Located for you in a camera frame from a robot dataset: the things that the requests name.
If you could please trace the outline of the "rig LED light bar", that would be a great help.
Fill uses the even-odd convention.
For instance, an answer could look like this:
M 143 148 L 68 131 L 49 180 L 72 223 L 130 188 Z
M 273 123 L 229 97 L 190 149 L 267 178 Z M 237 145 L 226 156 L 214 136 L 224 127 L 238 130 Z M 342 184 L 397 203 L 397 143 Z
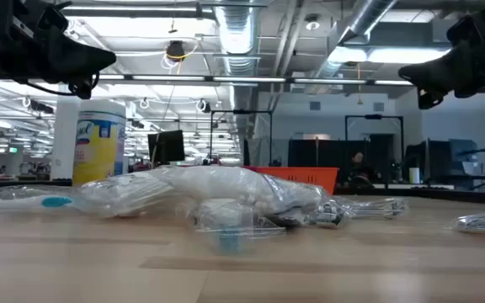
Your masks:
M 127 82 L 209 82 L 209 83 L 273 83 L 273 84 L 315 84 L 315 85 L 352 85 L 352 86 L 387 86 L 412 87 L 412 83 L 403 80 L 375 80 L 348 78 L 307 78 L 307 77 L 235 77 L 235 76 L 183 76 L 183 75 L 133 75 L 101 74 L 100 81 Z

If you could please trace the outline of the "Lysol wipes canister yellow label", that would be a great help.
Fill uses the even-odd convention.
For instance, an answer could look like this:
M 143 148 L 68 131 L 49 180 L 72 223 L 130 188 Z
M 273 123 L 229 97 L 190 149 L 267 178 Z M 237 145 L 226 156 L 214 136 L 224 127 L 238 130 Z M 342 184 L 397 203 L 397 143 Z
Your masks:
M 81 185 L 124 173 L 125 106 L 102 100 L 81 102 L 72 182 Z

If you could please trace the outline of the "black partition panel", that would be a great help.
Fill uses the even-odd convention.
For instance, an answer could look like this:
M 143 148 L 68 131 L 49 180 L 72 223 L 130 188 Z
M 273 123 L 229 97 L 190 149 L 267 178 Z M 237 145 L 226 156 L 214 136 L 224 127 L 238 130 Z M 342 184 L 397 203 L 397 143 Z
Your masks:
M 336 167 L 339 169 L 336 184 L 348 188 L 347 180 L 351 157 L 363 152 L 365 162 L 381 174 L 381 181 L 393 179 L 394 154 L 391 138 L 370 138 L 357 141 L 343 140 L 290 140 L 288 145 L 289 167 Z

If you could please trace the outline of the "orange mesh basket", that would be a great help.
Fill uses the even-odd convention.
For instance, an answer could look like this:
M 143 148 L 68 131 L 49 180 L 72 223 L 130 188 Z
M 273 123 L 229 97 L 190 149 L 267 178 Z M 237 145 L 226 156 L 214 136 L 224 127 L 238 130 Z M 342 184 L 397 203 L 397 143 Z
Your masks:
M 339 169 L 336 167 L 255 167 L 244 168 L 264 173 L 285 180 L 309 183 L 323 187 L 329 194 L 333 194 Z

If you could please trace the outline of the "black desk monitor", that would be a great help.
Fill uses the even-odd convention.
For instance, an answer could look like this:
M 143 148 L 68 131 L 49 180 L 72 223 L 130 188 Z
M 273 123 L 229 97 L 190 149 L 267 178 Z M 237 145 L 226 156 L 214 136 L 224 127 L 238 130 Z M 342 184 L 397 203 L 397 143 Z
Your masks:
M 451 148 L 448 141 L 422 141 L 406 148 L 403 162 L 403 176 L 409 178 L 409 169 L 420 169 L 425 182 L 443 183 L 450 173 Z

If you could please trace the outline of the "person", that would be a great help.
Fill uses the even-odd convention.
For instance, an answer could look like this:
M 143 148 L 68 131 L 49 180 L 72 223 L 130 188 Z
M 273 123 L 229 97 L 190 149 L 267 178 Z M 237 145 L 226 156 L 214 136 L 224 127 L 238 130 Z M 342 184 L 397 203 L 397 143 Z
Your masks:
M 347 186 L 352 189 L 373 188 L 375 182 L 381 181 L 381 174 L 365 162 L 364 153 L 355 152 L 351 157 Z

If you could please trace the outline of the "bagged black comb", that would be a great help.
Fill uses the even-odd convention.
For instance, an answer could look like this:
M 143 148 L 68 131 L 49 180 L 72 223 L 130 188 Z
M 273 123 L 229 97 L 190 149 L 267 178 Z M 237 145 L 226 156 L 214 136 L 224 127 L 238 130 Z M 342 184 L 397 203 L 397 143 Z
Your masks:
M 296 228 L 306 224 L 307 214 L 302 209 L 291 209 L 285 212 L 267 215 L 267 219 L 277 226 L 284 228 Z

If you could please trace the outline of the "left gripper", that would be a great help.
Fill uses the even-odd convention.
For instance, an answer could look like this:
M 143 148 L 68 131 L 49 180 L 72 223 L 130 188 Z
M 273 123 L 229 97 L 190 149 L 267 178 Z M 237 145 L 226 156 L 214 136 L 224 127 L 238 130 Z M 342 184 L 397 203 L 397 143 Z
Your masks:
M 99 72 L 114 64 L 116 55 L 65 34 L 69 21 L 62 10 L 71 5 L 72 0 L 0 0 L 0 79 L 47 93 L 51 90 L 31 81 L 65 83 L 61 96 L 91 98 Z

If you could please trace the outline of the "bagged toothbrush blue bristles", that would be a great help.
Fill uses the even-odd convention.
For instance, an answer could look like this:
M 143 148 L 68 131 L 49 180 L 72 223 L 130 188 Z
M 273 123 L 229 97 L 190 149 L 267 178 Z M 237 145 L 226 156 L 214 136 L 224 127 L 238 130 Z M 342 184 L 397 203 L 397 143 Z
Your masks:
M 257 243 L 282 237 L 286 229 L 236 199 L 208 199 L 187 216 L 195 234 L 222 255 L 254 250 Z

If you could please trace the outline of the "white building column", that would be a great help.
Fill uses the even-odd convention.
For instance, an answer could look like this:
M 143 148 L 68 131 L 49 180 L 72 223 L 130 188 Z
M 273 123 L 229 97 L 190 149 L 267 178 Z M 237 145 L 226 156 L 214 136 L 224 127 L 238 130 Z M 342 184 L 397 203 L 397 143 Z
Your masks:
M 77 119 L 81 100 L 78 97 L 59 97 L 51 156 L 51 179 L 72 179 Z

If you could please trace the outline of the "silver air duct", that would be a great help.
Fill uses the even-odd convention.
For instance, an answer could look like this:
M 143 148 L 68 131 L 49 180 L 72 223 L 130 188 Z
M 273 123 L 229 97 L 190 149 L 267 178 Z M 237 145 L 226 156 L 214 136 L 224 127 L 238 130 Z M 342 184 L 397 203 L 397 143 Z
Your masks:
M 221 0 L 213 8 L 218 23 L 227 75 L 246 77 L 255 73 L 258 9 L 254 0 Z
M 353 59 L 347 58 L 346 42 L 367 44 L 370 32 L 398 0 L 356 0 L 351 15 L 335 21 L 327 37 L 328 54 L 312 78 L 333 78 L 341 66 Z

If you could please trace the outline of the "black background monitor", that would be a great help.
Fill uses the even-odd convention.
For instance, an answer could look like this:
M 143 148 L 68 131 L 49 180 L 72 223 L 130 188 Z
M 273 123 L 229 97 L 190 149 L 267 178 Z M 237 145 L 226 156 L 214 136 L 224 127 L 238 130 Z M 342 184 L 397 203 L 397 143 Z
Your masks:
M 172 130 L 147 136 L 150 161 L 159 164 L 180 162 L 185 159 L 184 133 Z

